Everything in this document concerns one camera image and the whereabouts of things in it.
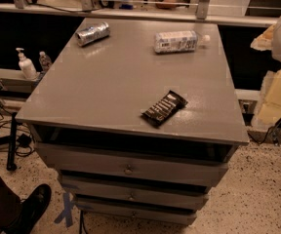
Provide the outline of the black stand pole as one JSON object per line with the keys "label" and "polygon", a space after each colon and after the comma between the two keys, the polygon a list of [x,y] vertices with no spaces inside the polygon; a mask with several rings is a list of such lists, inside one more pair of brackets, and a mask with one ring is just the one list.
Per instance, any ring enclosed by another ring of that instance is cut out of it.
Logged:
{"label": "black stand pole", "polygon": [[17,168],[15,164],[15,155],[16,155],[16,133],[17,133],[17,121],[16,121],[16,113],[12,114],[11,120],[11,131],[9,138],[9,150],[8,150],[8,158],[7,158],[7,170],[14,171]]}

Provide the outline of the clear plastic water bottle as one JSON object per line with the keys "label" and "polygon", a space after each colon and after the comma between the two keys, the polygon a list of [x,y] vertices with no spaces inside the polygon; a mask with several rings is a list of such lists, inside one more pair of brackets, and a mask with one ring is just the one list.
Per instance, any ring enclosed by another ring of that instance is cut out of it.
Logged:
{"label": "clear plastic water bottle", "polygon": [[154,37],[154,51],[156,54],[194,52],[210,40],[209,35],[201,35],[194,30],[160,32]]}

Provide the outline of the middle drawer front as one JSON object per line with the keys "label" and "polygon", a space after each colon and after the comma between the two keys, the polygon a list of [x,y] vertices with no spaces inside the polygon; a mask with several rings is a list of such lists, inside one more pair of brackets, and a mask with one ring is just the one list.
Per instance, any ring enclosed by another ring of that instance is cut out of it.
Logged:
{"label": "middle drawer front", "polygon": [[205,194],[182,195],[179,193],[138,189],[69,175],[61,176],[60,183],[65,190],[75,194],[183,209],[200,210],[209,199],[209,196]]}

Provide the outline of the blue tape cross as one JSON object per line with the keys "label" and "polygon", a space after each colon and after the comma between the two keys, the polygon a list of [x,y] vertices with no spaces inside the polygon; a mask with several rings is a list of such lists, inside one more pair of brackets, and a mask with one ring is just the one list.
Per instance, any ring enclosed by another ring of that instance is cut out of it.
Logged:
{"label": "blue tape cross", "polygon": [[[68,192],[62,193],[62,203],[63,203],[63,209],[55,218],[54,223],[59,224],[64,220],[65,226],[71,227],[73,225],[72,209],[75,207],[75,204],[70,199],[70,194]],[[83,211],[80,211],[79,213],[79,234],[88,234],[88,230],[85,226]]]}

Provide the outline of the black rxbar chocolate bar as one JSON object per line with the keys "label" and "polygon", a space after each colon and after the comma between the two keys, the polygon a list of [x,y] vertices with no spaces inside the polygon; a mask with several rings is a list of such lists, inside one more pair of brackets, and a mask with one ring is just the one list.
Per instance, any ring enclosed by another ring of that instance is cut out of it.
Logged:
{"label": "black rxbar chocolate bar", "polygon": [[142,117],[153,126],[158,127],[171,118],[180,109],[186,107],[187,104],[188,101],[185,98],[170,90],[160,100],[145,110]]}

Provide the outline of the drawer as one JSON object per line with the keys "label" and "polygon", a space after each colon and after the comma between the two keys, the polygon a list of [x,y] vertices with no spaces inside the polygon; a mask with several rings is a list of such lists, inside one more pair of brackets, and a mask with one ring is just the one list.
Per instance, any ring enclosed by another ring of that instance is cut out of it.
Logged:
{"label": "drawer", "polygon": [[179,193],[138,189],[69,175],[61,176],[60,183],[65,190],[75,194],[183,209],[200,210],[209,199],[209,196],[205,194],[182,195]]}
{"label": "drawer", "polygon": [[227,164],[203,165],[142,158],[137,153],[114,154],[66,145],[37,143],[43,161],[57,170],[122,176],[201,186],[216,186],[228,170]]}
{"label": "drawer", "polygon": [[75,205],[84,212],[150,219],[172,222],[181,225],[189,225],[196,218],[196,214],[192,211],[172,210],[161,207],[134,206],[127,204],[120,205],[96,200],[77,200],[75,201]]}

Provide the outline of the grey drawer cabinet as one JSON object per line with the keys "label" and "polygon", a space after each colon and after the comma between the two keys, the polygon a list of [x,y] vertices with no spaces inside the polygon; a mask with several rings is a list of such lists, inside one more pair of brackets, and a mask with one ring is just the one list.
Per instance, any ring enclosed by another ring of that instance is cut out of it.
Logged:
{"label": "grey drawer cabinet", "polygon": [[[70,40],[20,109],[17,118],[29,126],[36,144],[114,154],[137,153],[142,158],[214,165],[227,164],[235,150],[248,143],[215,25],[193,25],[194,31],[211,37],[206,47],[192,53],[168,55],[154,52],[154,36],[158,32],[184,30],[183,23],[114,19],[109,26],[107,38],[87,47]],[[188,104],[155,127],[142,114],[170,90],[185,98]],[[208,195],[214,187],[57,171],[60,177],[78,176],[111,185],[182,195]],[[96,200],[195,214],[198,211],[72,195],[74,202]]]}

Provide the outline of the crushed silver can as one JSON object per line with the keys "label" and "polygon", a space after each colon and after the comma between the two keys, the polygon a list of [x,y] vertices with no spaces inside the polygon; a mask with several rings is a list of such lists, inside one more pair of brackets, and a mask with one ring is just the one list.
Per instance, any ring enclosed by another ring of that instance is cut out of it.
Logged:
{"label": "crushed silver can", "polygon": [[93,43],[102,38],[108,37],[109,35],[110,28],[107,22],[101,22],[90,25],[89,27],[86,27],[75,33],[77,43],[81,47]]}

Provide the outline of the white pump dispenser bottle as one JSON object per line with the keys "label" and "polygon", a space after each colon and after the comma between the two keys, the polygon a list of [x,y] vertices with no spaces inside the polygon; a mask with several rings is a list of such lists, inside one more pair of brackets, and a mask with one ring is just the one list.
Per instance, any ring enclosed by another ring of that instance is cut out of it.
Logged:
{"label": "white pump dispenser bottle", "polygon": [[20,59],[19,66],[22,71],[24,77],[27,80],[34,80],[37,78],[37,71],[35,66],[30,58],[27,58],[23,52],[23,48],[16,48],[18,52],[18,57]]}

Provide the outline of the top drawer front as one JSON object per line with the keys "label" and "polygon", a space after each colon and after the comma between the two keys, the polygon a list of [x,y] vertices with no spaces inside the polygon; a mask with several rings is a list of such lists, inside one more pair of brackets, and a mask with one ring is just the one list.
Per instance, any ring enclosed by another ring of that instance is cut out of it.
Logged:
{"label": "top drawer front", "polygon": [[37,143],[43,161],[57,170],[122,176],[201,186],[216,186],[228,170],[227,164],[203,165],[142,158],[137,153],[114,154],[66,145]]}

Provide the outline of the small clear bottle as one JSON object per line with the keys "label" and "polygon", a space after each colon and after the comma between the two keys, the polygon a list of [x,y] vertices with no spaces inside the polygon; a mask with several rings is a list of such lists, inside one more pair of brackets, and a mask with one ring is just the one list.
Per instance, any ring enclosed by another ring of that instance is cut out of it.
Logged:
{"label": "small clear bottle", "polygon": [[47,72],[53,64],[51,58],[43,51],[39,53],[39,62],[45,72]]}

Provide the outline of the black shoe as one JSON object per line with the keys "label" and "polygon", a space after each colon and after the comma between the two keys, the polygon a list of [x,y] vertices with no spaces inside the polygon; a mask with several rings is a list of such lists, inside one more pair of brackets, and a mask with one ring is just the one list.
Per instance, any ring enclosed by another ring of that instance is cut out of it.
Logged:
{"label": "black shoe", "polygon": [[9,227],[4,227],[5,234],[30,234],[34,225],[47,210],[51,201],[52,190],[48,184],[37,186],[21,204],[20,216]]}

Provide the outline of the bottom drawer front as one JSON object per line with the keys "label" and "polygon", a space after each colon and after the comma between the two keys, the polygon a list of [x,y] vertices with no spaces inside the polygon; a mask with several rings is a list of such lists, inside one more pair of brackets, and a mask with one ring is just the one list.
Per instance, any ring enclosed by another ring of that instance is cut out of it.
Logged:
{"label": "bottom drawer front", "polygon": [[120,205],[96,200],[77,200],[75,201],[75,205],[84,212],[150,219],[172,222],[181,225],[189,225],[196,218],[196,214],[192,211],[172,210],[161,207],[134,206],[127,204]]}

